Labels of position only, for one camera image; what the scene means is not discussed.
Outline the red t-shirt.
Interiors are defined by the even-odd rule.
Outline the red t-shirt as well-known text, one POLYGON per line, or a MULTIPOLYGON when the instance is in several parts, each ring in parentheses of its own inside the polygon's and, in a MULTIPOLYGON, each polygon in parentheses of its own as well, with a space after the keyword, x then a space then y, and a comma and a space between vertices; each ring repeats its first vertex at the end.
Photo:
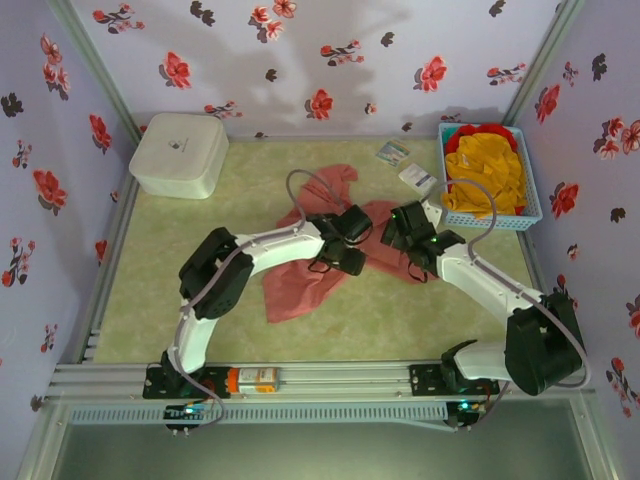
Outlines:
POLYGON ((499 124, 471 124, 457 128, 445 141, 444 153, 515 155, 518 145, 514 135, 499 124))

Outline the yellow t-shirt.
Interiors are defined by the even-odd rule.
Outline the yellow t-shirt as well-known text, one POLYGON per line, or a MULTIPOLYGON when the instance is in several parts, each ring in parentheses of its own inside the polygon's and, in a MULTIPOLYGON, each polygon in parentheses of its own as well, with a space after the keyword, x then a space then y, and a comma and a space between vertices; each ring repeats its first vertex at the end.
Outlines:
POLYGON ((518 153, 445 154, 445 163, 451 183, 441 200, 447 209, 477 218, 493 212, 517 215, 524 209, 525 174, 518 153))

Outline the colourful printed card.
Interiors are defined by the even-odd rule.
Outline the colourful printed card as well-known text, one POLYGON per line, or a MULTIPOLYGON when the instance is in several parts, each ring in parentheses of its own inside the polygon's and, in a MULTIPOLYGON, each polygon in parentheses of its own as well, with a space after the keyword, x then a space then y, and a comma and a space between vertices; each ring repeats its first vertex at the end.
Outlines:
POLYGON ((410 149, 398 140, 387 141, 376 153, 376 157, 386 164, 397 167, 410 154, 410 149))

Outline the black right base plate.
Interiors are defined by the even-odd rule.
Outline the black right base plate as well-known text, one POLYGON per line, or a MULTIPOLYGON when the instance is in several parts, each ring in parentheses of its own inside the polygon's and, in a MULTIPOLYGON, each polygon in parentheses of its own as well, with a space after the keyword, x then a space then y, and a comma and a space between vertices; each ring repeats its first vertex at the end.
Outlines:
POLYGON ((455 368, 438 363, 414 364, 408 368, 413 396, 481 395, 492 397, 500 392, 499 383, 489 379, 469 380, 455 368))

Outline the circuit board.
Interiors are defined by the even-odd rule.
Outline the circuit board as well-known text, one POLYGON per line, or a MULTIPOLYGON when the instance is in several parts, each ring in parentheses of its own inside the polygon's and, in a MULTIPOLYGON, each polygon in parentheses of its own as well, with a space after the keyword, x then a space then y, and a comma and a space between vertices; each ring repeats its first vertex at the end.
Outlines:
POLYGON ((486 416, 486 408, 483 402, 448 402, 446 408, 447 419, 445 423, 456 431, 469 431, 486 416))
POLYGON ((179 434, 188 437, 191 431, 199 428, 211 411, 207 402, 167 405, 163 411, 164 426, 176 437, 179 434))

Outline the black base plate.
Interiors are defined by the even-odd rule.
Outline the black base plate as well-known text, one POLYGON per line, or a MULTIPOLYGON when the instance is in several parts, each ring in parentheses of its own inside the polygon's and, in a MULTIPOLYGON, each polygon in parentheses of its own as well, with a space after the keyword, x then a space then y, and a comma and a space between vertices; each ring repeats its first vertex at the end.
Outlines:
POLYGON ((183 375, 169 366, 150 364, 145 370, 142 397, 147 400, 205 399, 210 395, 203 388, 217 394, 221 399, 230 397, 227 389, 229 367, 203 367, 191 374, 191 378, 200 385, 194 386, 183 375))
POLYGON ((413 396, 481 395, 492 397, 500 392, 499 383, 489 379, 469 380, 455 368, 438 363, 414 364, 408 368, 413 396))

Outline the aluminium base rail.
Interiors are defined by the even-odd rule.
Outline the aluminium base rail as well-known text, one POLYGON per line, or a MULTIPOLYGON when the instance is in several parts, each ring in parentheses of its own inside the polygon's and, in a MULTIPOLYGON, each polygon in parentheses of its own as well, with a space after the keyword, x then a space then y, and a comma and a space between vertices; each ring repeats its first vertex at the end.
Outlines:
MULTIPOLYGON (((497 395, 413 396, 408 368, 434 362, 284 363, 277 367, 279 388, 271 394, 230 394, 233 401, 383 401, 399 399, 494 400, 497 395)), ((147 366, 142 364, 61 365, 45 397, 56 400, 139 400, 147 366)))

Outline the white plastic box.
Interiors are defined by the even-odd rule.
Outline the white plastic box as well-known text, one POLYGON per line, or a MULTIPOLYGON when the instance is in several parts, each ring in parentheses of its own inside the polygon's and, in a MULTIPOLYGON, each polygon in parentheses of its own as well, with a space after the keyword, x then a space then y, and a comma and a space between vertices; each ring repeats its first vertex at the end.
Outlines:
POLYGON ((160 113, 142 135, 129 171, 148 194, 202 200, 215 191, 228 149, 221 120, 160 113))

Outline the blue plastic basket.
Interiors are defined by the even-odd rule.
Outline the blue plastic basket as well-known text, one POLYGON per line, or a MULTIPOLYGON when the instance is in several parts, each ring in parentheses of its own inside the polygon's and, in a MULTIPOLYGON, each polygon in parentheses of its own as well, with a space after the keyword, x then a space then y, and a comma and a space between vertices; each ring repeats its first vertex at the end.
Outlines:
MULTIPOLYGON (((462 126, 462 123, 442 122, 438 125, 437 139, 439 142, 439 178, 441 180, 448 179, 448 173, 445 163, 444 144, 442 142, 442 131, 446 128, 462 126)), ((523 132, 516 127, 506 127, 514 135, 518 145, 518 155, 521 159, 523 172, 525 174, 525 198, 526 205, 522 212, 517 215, 498 215, 495 229, 526 231, 543 218, 542 207, 537 193, 534 175, 531 168, 531 162, 523 132)), ((476 218, 470 213, 445 210, 442 223, 448 226, 463 226, 486 228, 490 225, 490 217, 476 218)))

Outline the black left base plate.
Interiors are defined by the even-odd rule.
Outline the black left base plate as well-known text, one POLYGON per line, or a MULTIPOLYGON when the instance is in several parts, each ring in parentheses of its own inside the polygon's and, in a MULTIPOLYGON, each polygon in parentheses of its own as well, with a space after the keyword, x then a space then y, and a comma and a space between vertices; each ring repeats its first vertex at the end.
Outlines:
POLYGON ((230 397, 227 389, 229 367, 203 367, 191 374, 191 378, 200 385, 194 386, 183 375, 169 366, 150 364, 145 370, 142 397, 147 400, 205 399, 210 395, 203 388, 217 394, 221 399, 230 397))

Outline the white and blue packet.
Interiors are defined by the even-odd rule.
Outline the white and blue packet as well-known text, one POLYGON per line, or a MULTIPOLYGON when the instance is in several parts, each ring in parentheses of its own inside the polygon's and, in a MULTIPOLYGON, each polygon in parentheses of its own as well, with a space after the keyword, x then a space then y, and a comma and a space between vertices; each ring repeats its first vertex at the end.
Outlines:
POLYGON ((438 183, 438 179, 421 166, 411 163, 399 174, 399 179, 421 196, 427 195, 438 183))

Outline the aluminium frame post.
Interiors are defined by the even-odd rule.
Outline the aluminium frame post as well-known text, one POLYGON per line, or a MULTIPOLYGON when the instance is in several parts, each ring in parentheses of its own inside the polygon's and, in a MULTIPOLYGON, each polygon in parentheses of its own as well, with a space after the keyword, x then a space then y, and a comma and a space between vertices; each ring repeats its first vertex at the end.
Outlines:
POLYGON ((84 28, 80 17, 73 8, 70 0, 45 0, 58 22, 64 28, 67 36, 76 47, 86 67, 92 73, 96 82, 107 96, 111 106, 118 114, 131 140, 138 144, 142 133, 135 124, 124 98, 119 92, 112 75, 102 60, 94 42, 84 28))
POLYGON ((586 0, 558 0, 544 39, 503 118, 506 126, 515 126, 525 113, 585 3, 586 0))

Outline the left circuit board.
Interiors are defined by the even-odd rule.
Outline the left circuit board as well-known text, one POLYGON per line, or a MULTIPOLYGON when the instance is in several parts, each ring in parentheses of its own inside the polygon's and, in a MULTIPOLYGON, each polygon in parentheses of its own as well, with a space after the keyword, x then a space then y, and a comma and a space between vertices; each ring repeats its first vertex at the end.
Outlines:
POLYGON ((191 431, 199 428, 211 411, 207 402, 167 405, 163 411, 164 426, 176 437, 179 434, 188 437, 191 431))

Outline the pink t-shirt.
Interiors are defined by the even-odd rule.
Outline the pink t-shirt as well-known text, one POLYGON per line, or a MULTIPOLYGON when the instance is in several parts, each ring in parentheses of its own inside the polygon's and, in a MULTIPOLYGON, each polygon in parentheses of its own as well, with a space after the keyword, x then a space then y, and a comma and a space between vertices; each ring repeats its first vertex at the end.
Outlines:
MULTIPOLYGON (((355 168, 346 164, 324 167, 315 172, 300 189, 297 200, 307 215, 340 214, 353 205, 349 189, 358 180, 355 168)), ((407 274, 408 258, 402 252, 381 243, 392 201, 373 200, 362 209, 373 223, 370 236, 358 248, 366 254, 368 268, 391 275, 407 284, 417 285, 428 280, 413 280, 407 274)), ((267 321, 284 322, 318 308, 350 276, 331 269, 328 273, 315 273, 309 260, 297 260, 270 269, 263 278, 263 291, 267 321)))

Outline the right circuit board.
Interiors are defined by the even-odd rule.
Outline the right circuit board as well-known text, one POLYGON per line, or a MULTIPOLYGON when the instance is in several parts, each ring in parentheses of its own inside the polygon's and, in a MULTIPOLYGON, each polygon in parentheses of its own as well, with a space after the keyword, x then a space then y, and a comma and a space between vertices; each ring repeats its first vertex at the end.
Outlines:
POLYGON ((447 419, 445 423, 456 431, 469 431, 486 416, 486 408, 483 402, 448 402, 446 408, 447 419))

